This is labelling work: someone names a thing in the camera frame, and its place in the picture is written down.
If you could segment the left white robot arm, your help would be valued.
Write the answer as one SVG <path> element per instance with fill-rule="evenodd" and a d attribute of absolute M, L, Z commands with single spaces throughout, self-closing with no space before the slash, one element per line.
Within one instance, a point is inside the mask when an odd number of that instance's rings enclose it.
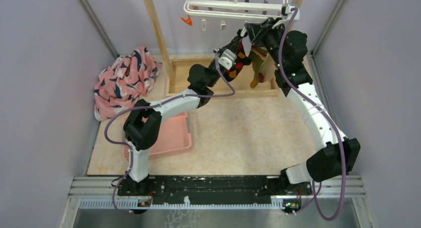
<path fill-rule="evenodd" d="M 137 195 L 148 191 L 148 160 L 150 148 L 156 143 L 162 123 L 168 119 L 206 105 L 215 96 L 211 90 L 216 83 L 229 78 L 224 75 L 233 70 L 240 52 L 242 39 L 233 39 L 226 46 L 215 50 L 215 57 L 209 66 L 194 64 L 189 69 L 189 86 L 182 92 L 163 100 L 148 103 L 138 101 L 123 125 L 125 139 L 129 149 L 129 168 L 124 181 Z"/>

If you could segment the argyle patterned sock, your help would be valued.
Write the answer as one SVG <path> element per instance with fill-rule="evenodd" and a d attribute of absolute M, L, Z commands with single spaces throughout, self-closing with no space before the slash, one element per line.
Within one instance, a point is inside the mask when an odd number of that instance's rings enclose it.
<path fill-rule="evenodd" d="M 233 81 L 240 74 L 244 66 L 251 64 L 251 59 L 245 53 L 242 39 L 240 36 L 235 36 L 228 44 L 229 49 L 236 54 L 235 65 L 229 70 L 226 69 L 223 73 L 224 78 L 228 82 Z"/>

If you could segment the green striped sock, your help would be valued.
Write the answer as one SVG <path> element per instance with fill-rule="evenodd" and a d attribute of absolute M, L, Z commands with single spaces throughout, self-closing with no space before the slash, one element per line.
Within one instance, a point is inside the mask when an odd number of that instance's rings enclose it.
<path fill-rule="evenodd" d="M 259 83 L 264 83 L 266 80 L 265 68 L 263 66 L 266 57 L 267 50 L 265 48 L 251 46 L 249 59 L 251 60 L 251 65 L 254 72 L 253 79 L 250 82 L 251 88 L 255 88 Z"/>

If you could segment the white plastic clip hanger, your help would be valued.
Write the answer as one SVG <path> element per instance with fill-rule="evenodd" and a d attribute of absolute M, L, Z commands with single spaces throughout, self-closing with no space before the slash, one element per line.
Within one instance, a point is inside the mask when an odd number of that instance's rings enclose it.
<path fill-rule="evenodd" d="M 200 18 L 263 22 L 269 17 L 277 18 L 282 5 L 289 3 L 289 0 L 185 0 L 183 10 Z"/>

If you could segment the wooden hanger stand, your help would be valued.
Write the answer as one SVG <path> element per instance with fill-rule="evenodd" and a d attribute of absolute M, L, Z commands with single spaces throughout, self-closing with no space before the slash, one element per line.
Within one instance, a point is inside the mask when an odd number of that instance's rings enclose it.
<path fill-rule="evenodd" d="M 266 58 L 276 68 L 271 75 L 285 95 L 302 84 L 312 84 L 303 59 L 307 54 L 306 34 L 291 30 L 299 18 L 303 0 L 282 0 L 281 4 L 254 3 L 247 0 L 186 0 L 183 6 L 188 16 L 244 20 L 244 26 L 226 46 L 214 52 L 219 57 L 208 67 L 193 65 L 189 71 L 190 87 L 210 92 L 219 79 L 233 80 L 238 75 L 241 40 L 249 37 L 253 48 L 264 48 Z"/>

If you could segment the beige purple sock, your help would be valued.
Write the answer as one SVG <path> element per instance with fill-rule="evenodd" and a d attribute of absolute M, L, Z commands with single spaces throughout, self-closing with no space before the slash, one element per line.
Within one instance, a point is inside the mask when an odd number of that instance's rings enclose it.
<path fill-rule="evenodd" d="M 263 60 L 257 72 L 258 83 L 264 83 L 274 77 L 274 72 L 277 69 L 275 62 L 270 55 Z"/>

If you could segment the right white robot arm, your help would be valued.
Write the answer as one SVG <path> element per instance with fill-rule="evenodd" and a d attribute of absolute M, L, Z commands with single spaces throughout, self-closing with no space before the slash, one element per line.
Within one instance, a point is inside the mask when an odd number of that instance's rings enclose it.
<path fill-rule="evenodd" d="M 360 151 L 359 141 L 349 139 L 336 125 L 316 92 L 303 64 L 307 54 L 307 35 L 287 31 L 284 24 L 269 18 L 262 23 L 246 23 L 253 46 L 266 49 L 275 61 L 278 87 L 299 111 L 309 130 L 315 154 L 301 164 L 280 173 L 280 189 L 293 194 L 303 182 L 322 182 L 352 171 Z"/>

